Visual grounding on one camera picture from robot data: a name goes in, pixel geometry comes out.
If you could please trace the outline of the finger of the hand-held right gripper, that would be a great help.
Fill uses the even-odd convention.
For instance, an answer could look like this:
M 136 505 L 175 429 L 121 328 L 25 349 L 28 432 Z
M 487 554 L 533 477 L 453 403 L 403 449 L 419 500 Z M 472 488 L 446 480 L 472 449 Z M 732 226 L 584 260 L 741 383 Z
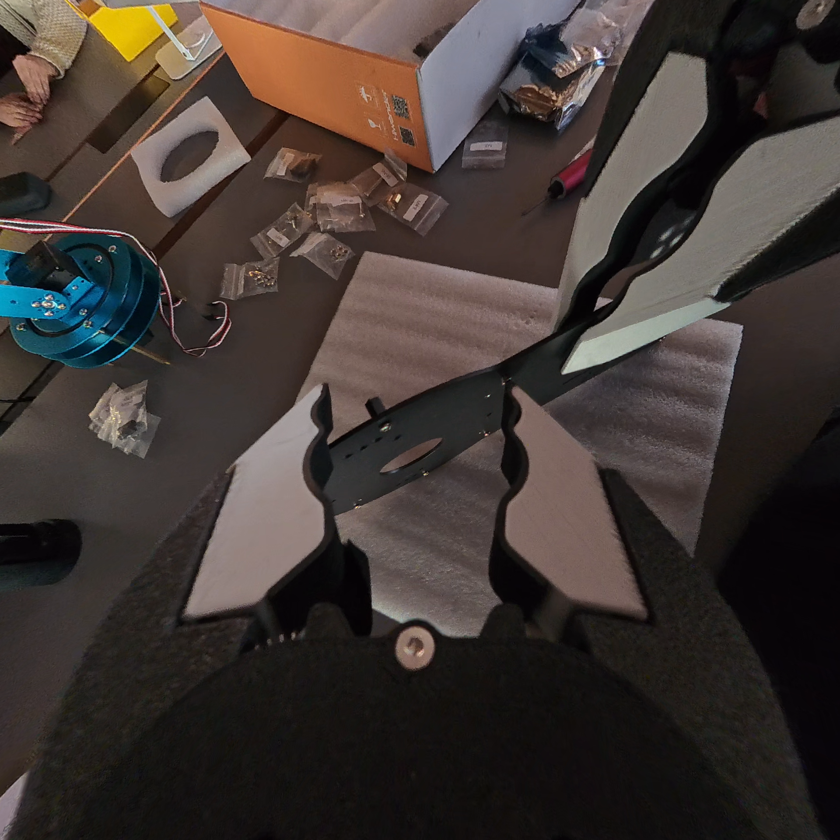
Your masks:
M 585 274 L 602 263 L 632 202 L 688 150 L 708 116 L 707 63 L 668 53 L 591 190 L 579 203 L 555 310 L 558 328 Z
M 612 312 L 586 330 L 562 373 L 615 360 L 728 304 L 715 298 L 837 188 L 839 117 L 755 141 L 711 191 L 669 256 L 633 278 Z

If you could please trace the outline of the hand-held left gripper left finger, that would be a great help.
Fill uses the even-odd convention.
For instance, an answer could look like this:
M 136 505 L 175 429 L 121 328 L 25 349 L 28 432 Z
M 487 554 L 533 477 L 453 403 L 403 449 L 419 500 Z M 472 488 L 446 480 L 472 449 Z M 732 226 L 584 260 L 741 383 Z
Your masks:
M 182 610 L 186 624 L 255 620 L 264 638 L 299 634 L 320 603 L 351 633 L 373 628 L 370 566 L 342 542 L 326 487 L 333 471 L 329 387 L 313 387 L 228 471 Z

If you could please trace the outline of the black metal chassis plate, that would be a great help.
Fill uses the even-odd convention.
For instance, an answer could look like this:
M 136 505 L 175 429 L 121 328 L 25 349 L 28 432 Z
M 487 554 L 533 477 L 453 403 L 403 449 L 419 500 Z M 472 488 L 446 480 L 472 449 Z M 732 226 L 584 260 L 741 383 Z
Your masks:
M 495 433 L 509 385 L 544 405 L 635 353 L 615 350 L 610 360 L 563 373 L 586 329 L 600 326 L 611 309 L 595 310 L 500 363 L 411 396 L 332 442 L 325 492 L 333 512 L 382 498 Z

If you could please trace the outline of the another person's forearm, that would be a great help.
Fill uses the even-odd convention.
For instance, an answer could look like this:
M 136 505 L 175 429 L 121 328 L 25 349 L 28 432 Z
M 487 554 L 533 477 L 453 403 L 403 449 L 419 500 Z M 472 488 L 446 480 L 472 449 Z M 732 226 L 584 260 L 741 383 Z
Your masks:
M 56 78 L 71 68 L 88 31 L 85 18 L 65 1 L 2 1 L 2 29 L 24 46 L 24 54 L 49 63 Z

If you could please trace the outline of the pink screwdriver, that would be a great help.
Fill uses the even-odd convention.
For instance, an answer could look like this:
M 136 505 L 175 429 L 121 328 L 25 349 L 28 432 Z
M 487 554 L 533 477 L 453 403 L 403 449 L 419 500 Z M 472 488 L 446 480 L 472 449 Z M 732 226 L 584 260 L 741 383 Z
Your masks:
M 592 157 L 593 148 L 589 147 L 578 153 L 561 171 L 552 176 L 545 196 L 534 206 L 525 210 L 521 216 L 530 215 L 538 207 L 564 200 L 573 193 L 585 180 L 586 172 Z

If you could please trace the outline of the blue foil bag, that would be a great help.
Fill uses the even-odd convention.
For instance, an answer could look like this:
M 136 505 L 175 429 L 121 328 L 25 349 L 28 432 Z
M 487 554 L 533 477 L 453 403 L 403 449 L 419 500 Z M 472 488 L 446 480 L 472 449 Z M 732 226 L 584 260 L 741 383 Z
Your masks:
M 499 85 L 501 109 L 563 132 L 583 109 L 624 34 L 616 13 L 587 7 L 558 23 L 530 27 Z

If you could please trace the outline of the dark teal object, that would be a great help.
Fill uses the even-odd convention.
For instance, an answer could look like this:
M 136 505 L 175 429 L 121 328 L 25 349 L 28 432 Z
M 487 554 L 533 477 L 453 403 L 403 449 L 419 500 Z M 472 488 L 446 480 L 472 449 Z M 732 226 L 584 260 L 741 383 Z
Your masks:
M 81 555 L 78 525 L 66 519 L 1 525 L 1 593 L 64 580 Z

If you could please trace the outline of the white foam sheet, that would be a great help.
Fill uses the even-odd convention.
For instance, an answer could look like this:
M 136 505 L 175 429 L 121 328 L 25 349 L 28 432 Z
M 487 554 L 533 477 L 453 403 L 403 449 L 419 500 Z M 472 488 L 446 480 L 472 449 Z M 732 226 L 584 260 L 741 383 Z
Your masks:
M 333 437 L 364 402 L 393 406 L 492 366 L 547 335 L 556 291 L 372 252 L 343 294 L 299 397 L 328 383 Z M 689 555 L 723 424 L 742 326 L 704 319 L 546 406 L 598 463 L 616 469 Z M 337 517 L 367 555 L 373 607 L 475 636 L 498 600 L 487 562 L 508 483 L 495 433 L 408 487 Z

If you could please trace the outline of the blue round metal part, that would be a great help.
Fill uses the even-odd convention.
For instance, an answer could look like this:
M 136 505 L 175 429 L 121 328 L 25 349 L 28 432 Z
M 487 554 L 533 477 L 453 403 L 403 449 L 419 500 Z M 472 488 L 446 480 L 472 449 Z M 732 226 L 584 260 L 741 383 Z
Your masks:
M 153 339 L 158 269 L 125 241 L 77 233 L 2 251 L 1 315 L 24 351 L 97 369 Z

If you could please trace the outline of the scattered small screw bags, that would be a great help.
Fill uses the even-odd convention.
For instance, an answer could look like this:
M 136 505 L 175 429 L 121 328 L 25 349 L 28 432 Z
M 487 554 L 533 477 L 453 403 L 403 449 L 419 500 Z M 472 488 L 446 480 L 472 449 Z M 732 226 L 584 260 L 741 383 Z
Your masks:
M 211 292 L 227 303 L 258 299 L 248 312 L 261 312 L 255 335 L 235 340 L 245 356 L 224 383 L 218 374 L 199 382 L 204 406 L 184 413 L 180 434 L 163 423 L 176 464 L 197 453 L 198 434 L 223 453 L 234 441 L 223 418 L 250 428 L 252 443 L 270 425 L 269 407 L 289 407 L 280 386 L 302 361 L 305 336 L 318 351 L 297 402 L 312 387 L 328 383 L 332 394 L 332 441 L 370 419 L 364 397 L 382 397 L 385 409 L 461 375 L 482 370 L 519 349 L 517 314 L 524 302 L 519 285 L 393 255 L 366 252 L 336 237 L 346 227 L 371 233 L 372 210 L 364 187 L 339 182 L 310 185 L 307 205 L 292 204 L 267 228 L 267 254 L 230 264 L 212 275 Z

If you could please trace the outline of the orange cardboard box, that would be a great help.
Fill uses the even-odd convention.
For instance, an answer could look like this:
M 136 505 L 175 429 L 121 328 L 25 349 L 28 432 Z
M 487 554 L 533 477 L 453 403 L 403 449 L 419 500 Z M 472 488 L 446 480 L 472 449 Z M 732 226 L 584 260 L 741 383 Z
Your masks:
M 436 172 L 497 98 L 522 38 L 572 1 L 210 1 L 250 93 Z

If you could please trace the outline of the white foam insert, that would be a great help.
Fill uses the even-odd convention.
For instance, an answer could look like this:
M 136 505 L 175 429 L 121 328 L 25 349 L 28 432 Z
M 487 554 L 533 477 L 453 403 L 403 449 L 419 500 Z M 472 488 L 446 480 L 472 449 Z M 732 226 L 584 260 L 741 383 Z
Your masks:
M 217 136 L 212 153 L 184 177 L 162 180 L 164 163 L 185 140 L 200 133 Z M 153 205 L 173 217 L 198 201 L 229 175 L 250 162 L 251 156 L 210 98 L 193 104 L 161 130 L 132 150 L 140 179 Z

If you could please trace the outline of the small dark rounded object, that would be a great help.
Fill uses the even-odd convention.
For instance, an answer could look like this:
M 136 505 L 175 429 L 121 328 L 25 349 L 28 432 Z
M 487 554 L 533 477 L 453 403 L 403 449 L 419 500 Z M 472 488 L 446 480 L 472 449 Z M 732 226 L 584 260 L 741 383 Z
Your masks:
M 46 208 L 52 197 L 49 184 L 29 172 L 1 177 L 1 217 L 20 217 Z

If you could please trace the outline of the white stand base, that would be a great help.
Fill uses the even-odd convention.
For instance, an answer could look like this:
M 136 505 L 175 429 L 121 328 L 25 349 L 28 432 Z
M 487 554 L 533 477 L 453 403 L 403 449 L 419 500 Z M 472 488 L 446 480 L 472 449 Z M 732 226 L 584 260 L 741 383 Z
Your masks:
M 155 62 L 166 76 L 178 81 L 189 75 L 222 48 L 213 27 L 198 2 L 187 1 L 100 1 L 110 8 L 147 7 L 157 18 L 164 36 Z

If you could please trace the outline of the yellow box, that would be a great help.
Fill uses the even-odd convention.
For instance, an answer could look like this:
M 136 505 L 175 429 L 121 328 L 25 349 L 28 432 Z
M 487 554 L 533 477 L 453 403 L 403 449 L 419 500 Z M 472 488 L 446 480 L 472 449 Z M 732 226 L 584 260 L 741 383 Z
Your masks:
M 147 7 L 105 7 L 94 1 L 65 1 L 126 62 L 131 62 L 164 36 Z

